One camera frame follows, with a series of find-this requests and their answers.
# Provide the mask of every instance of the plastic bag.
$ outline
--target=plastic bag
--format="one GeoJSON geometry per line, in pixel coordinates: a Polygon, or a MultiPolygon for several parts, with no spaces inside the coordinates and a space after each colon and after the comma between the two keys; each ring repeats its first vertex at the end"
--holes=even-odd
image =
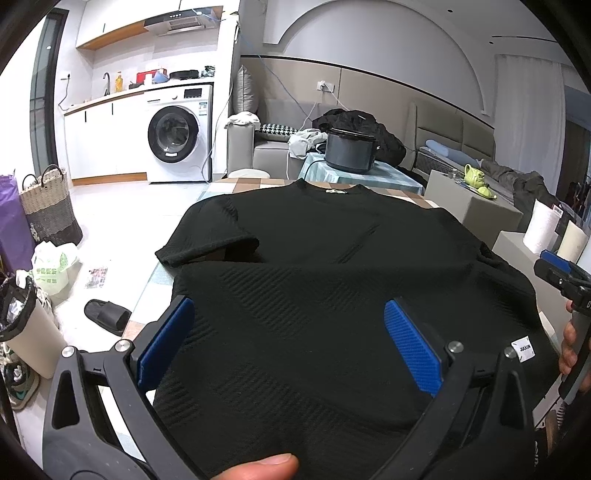
{"type": "Polygon", "coordinates": [[[33,278],[49,296],[56,295],[68,285],[68,269],[78,261],[74,244],[56,247],[51,242],[37,245],[33,255],[33,278]]]}

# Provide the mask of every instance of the table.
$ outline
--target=table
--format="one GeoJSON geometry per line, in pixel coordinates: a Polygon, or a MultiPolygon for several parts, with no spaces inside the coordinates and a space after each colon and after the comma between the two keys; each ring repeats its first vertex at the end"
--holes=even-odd
{"type": "MultiPolygon", "coordinates": [[[[268,189],[275,187],[284,187],[294,180],[280,179],[224,179],[210,183],[207,190],[204,190],[198,202],[218,195],[227,195],[232,193],[249,192],[251,190],[268,189]]],[[[317,187],[325,189],[343,189],[350,188],[351,185],[311,182],[317,187]]],[[[370,187],[371,190],[381,195],[394,197],[407,202],[419,205],[422,208],[436,208],[434,202],[425,200],[420,195],[411,192],[402,192],[400,190],[382,189],[370,187]]],[[[164,313],[170,304],[173,293],[174,274],[164,268],[157,260],[154,263],[154,271],[144,287],[144,291],[139,298],[134,312],[131,315],[123,338],[134,340],[148,323],[155,322],[164,313]]]]}
{"type": "Polygon", "coordinates": [[[523,213],[503,197],[483,198],[435,170],[429,177],[425,198],[445,208],[490,248],[495,246],[502,231],[516,230],[523,217],[523,213]]]}
{"type": "Polygon", "coordinates": [[[366,187],[395,189],[419,195],[424,192],[424,188],[419,182],[387,163],[374,162],[372,169],[361,175],[337,170],[324,161],[324,155],[314,152],[308,153],[298,178],[306,181],[323,181],[347,185],[361,184],[366,187]]]}

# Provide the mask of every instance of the shirt sleeve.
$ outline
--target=shirt sleeve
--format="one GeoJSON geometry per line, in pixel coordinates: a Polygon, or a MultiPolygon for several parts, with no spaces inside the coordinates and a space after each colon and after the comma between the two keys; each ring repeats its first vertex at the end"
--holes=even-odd
{"type": "Polygon", "coordinates": [[[248,256],[258,246],[259,240],[239,226],[238,211],[229,196],[223,195],[189,208],[156,257],[163,265],[179,267],[230,247],[248,256]]]}

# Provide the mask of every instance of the cable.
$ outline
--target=cable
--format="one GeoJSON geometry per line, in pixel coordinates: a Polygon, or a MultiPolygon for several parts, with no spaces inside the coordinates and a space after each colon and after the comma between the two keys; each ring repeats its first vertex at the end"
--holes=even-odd
{"type": "Polygon", "coordinates": [[[343,103],[342,103],[342,102],[339,100],[339,98],[338,98],[338,97],[337,97],[337,96],[334,94],[334,92],[331,92],[331,91],[329,91],[329,90],[327,90],[327,91],[328,91],[328,92],[329,92],[329,93],[330,93],[330,94],[331,94],[333,97],[335,97],[335,100],[336,100],[336,102],[337,102],[337,103],[338,103],[338,104],[339,104],[341,107],[343,107],[343,108],[344,108],[345,110],[347,110],[348,112],[350,112],[350,111],[351,111],[351,109],[350,109],[350,108],[347,108],[345,105],[343,105],[343,103]]]}
{"type": "Polygon", "coordinates": [[[209,151],[209,154],[206,157],[205,163],[201,166],[201,176],[205,179],[205,176],[203,175],[203,169],[205,168],[205,165],[207,164],[207,159],[211,159],[211,164],[212,164],[212,170],[210,172],[211,177],[213,179],[213,159],[212,154],[213,154],[213,149],[216,146],[216,140],[217,140],[217,130],[218,130],[218,123],[220,122],[220,118],[222,117],[223,113],[224,113],[224,109],[228,106],[228,104],[230,103],[230,98],[232,98],[232,92],[234,91],[234,84],[232,84],[232,86],[230,87],[230,95],[228,95],[228,99],[226,100],[226,103],[224,104],[224,106],[222,107],[222,111],[220,112],[217,121],[216,121],[216,126],[215,126],[215,130],[214,130],[214,134],[213,134],[213,143],[212,143],[212,149],[209,151]]]}
{"type": "Polygon", "coordinates": [[[322,160],[314,160],[309,166],[308,169],[306,170],[306,174],[304,175],[304,180],[306,178],[308,178],[308,172],[310,171],[310,169],[312,168],[312,165],[314,165],[315,163],[321,162],[321,161],[326,161],[324,158],[322,160]]]}
{"type": "MultiPolygon", "coordinates": [[[[240,22],[238,22],[238,34],[242,37],[242,39],[246,42],[246,45],[248,45],[248,47],[254,52],[255,49],[252,46],[252,43],[250,43],[248,41],[248,39],[246,38],[246,36],[244,35],[244,33],[242,33],[242,26],[240,25],[240,22]]],[[[281,81],[281,79],[275,74],[275,72],[273,72],[273,70],[271,70],[267,64],[265,63],[265,60],[258,54],[255,53],[255,55],[257,57],[259,57],[262,65],[269,70],[269,72],[271,72],[271,74],[277,79],[277,81],[281,84],[281,86],[283,87],[283,89],[285,90],[285,92],[287,93],[287,95],[290,96],[290,98],[296,103],[296,105],[300,108],[301,112],[305,115],[306,111],[301,107],[300,103],[296,100],[296,98],[290,93],[290,91],[287,89],[287,87],[285,85],[283,85],[283,82],[281,81]]]]}
{"type": "Polygon", "coordinates": [[[61,107],[61,104],[64,103],[66,101],[66,98],[68,98],[68,87],[70,86],[70,74],[68,74],[68,81],[66,83],[66,96],[63,98],[63,100],[57,104],[57,106],[61,109],[62,112],[67,112],[68,109],[66,108],[65,110],[61,107]]]}
{"type": "Polygon", "coordinates": [[[314,106],[312,107],[312,110],[310,110],[310,113],[308,114],[308,116],[306,117],[306,120],[304,120],[304,124],[301,126],[301,128],[298,130],[298,132],[301,132],[304,127],[306,126],[306,122],[310,119],[310,117],[312,116],[312,114],[314,113],[315,108],[318,106],[318,102],[316,102],[314,104],[314,106]]]}

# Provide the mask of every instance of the finger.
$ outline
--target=finger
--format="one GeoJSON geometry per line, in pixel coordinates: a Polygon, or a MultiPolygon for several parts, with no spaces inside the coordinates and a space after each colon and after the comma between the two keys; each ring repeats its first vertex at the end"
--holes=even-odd
{"type": "Polygon", "coordinates": [[[570,345],[577,341],[577,331],[574,329],[573,322],[568,322],[564,327],[564,340],[570,345]]]}
{"type": "Polygon", "coordinates": [[[591,372],[585,376],[585,380],[583,380],[583,383],[581,383],[579,390],[583,393],[587,393],[589,390],[591,390],[591,372]]]}
{"type": "Polygon", "coordinates": [[[564,358],[560,357],[560,359],[558,360],[558,369],[560,370],[560,373],[562,373],[563,375],[569,375],[569,373],[571,372],[572,368],[570,368],[566,362],[564,361],[564,358]]]}
{"type": "Polygon", "coordinates": [[[291,480],[298,467],[295,455],[283,453],[232,467],[214,477],[214,480],[291,480]]]}
{"type": "Polygon", "coordinates": [[[577,364],[577,354],[566,342],[562,342],[562,358],[570,368],[577,364]]]}

